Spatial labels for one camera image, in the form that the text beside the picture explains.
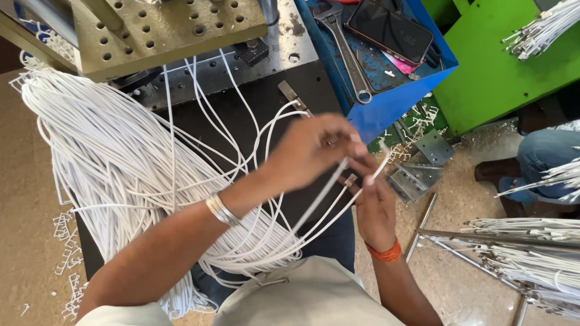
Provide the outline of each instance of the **person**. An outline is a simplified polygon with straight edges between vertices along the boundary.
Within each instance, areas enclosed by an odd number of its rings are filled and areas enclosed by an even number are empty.
[[[329,139],[333,146],[321,145]],[[344,117],[297,119],[265,163],[217,196],[240,218],[270,197],[306,187],[345,157],[364,177],[357,223],[374,252],[380,304],[365,292],[351,266],[314,250],[305,259],[257,274],[262,286],[251,280],[229,295],[214,325],[442,325],[400,255],[394,194],[381,178],[372,177],[378,166]],[[213,204],[198,202],[175,212],[107,262],[85,290],[77,326],[171,325],[157,301],[229,228],[208,205],[215,210]],[[350,225],[353,232],[352,218]],[[350,254],[353,261],[354,250]]]
[[[570,163],[580,157],[580,132],[568,130],[543,129],[529,133],[521,141],[517,150],[517,160],[520,163],[520,178],[502,177],[499,180],[500,193],[527,184],[542,181],[545,171]],[[575,189],[564,188],[564,184],[540,186],[529,190],[520,190],[505,197],[522,204],[533,204],[534,199],[554,204],[578,204],[579,200],[562,201],[559,198]]]

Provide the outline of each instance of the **metal plate with holes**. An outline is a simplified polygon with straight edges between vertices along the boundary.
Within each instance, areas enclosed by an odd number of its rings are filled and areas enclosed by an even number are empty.
[[[417,153],[408,162],[425,164],[428,161],[425,155]],[[433,187],[443,177],[441,170],[412,168],[409,166],[405,166],[405,169],[409,173],[413,173],[415,178],[423,182],[427,186],[427,190],[422,190],[417,186],[417,182],[413,178],[409,177],[406,172],[398,169],[387,178],[387,183],[404,202],[419,200],[429,191],[429,188]]]
[[[270,47],[268,58],[250,68],[241,59],[236,59],[237,56],[230,47],[223,49],[232,76],[238,85],[318,60],[294,1],[278,1],[278,10],[280,11],[278,23],[268,27],[268,34],[262,38]],[[233,87],[218,51],[198,55],[197,60],[197,80],[206,95]],[[171,103],[178,104],[196,99],[193,79],[185,62],[178,60],[169,64],[167,69]],[[143,106],[150,110],[167,107],[162,75],[149,86],[140,88],[140,91],[141,94],[134,98]]]
[[[72,1],[82,69],[96,82],[264,36],[257,0],[172,0],[150,5],[107,0],[124,25],[109,31],[81,2]]]
[[[435,129],[423,135],[423,138],[417,140],[415,145],[433,164],[443,165],[455,155],[453,147]]]

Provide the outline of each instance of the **floor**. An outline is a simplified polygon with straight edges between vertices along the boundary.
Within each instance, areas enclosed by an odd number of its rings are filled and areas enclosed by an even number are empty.
[[[0,310],[0,324],[73,325],[61,311],[71,298],[68,276],[79,273],[83,284],[84,270],[77,265],[61,276],[54,273],[64,246],[52,236],[52,219],[68,207],[57,201],[50,150],[38,134],[35,116],[8,86],[16,76],[14,72],[0,75],[0,298],[4,298],[0,300],[5,307]],[[514,156],[521,137],[510,129],[507,125],[489,127],[471,133],[456,147],[442,181],[433,189],[439,198],[426,228],[458,231],[466,220],[503,216],[492,189],[473,180],[473,167],[484,160]],[[428,200],[426,196],[414,204],[397,203],[397,234],[403,250]],[[423,243],[433,245],[428,240]],[[371,259],[360,237],[356,246],[356,273],[369,294],[378,299]],[[511,324],[519,295],[451,253],[418,248],[409,266],[445,325]],[[25,303],[30,308],[20,316]],[[210,325],[212,319],[211,314],[191,312],[174,324]],[[578,324],[534,307],[528,309],[524,321],[526,326]]]

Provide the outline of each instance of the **green machine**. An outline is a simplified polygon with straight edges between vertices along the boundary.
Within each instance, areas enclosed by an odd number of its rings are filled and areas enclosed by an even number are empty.
[[[459,67],[433,90],[453,136],[580,79],[580,24],[540,56],[519,61],[502,52],[506,45],[500,40],[535,19],[540,10],[534,0],[454,2],[461,3],[457,9],[462,15],[445,40]]]

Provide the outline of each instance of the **blue jeans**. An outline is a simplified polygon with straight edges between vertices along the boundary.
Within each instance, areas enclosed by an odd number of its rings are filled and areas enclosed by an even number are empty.
[[[580,157],[580,150],[572,146],[580,146],[580,132],[544,129],[527,135],[517,150],[517,160],[525,183],[541,181],[546,175],[544,171]],[[565,189],[563,184],[530,189],[540,197],[551,199],[560,198],[574,190]]]
[[[315,223],[316,221],[305,223],[298,230],[298,236],[301,237],[306,234]],[[324,225],[324,222],[321,223],[312,234],[316,234]],[[354,273],[354,222],[350,209],[347,209],[320,236],[302,248],[302,259],[310,256],[334,258],[344,268]],[[213,267],[213,271],[224,280],[247,281],[249,279],[245,275],[231,274],[215,267]],[[235,289],[220,285],[213,277],[207,275],[198,263],[195,263],[191,268],[191,277],[193,278],[194,286],[219,305],[235,291]]]

